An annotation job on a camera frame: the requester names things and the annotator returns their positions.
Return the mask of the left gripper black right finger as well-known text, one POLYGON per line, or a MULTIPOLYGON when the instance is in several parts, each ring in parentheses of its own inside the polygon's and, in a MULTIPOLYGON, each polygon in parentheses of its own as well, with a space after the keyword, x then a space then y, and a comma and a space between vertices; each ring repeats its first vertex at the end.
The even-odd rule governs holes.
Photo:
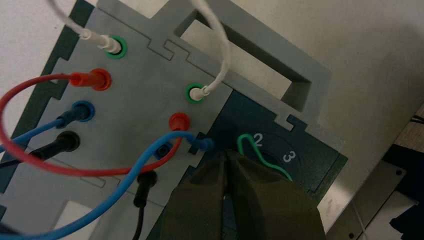
POLYGON ((228 150, 228 190, 240 240, 324 240, 316 203, 281 174, 228 150))

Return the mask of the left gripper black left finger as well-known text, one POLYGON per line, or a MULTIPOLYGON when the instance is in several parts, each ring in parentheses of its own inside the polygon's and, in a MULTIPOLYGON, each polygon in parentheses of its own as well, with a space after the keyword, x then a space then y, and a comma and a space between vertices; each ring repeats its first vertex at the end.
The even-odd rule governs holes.
POLYGON ((172 191, 163 216, 162 240, 222 238, 226 163, 226 154, 216 153, 172 191))

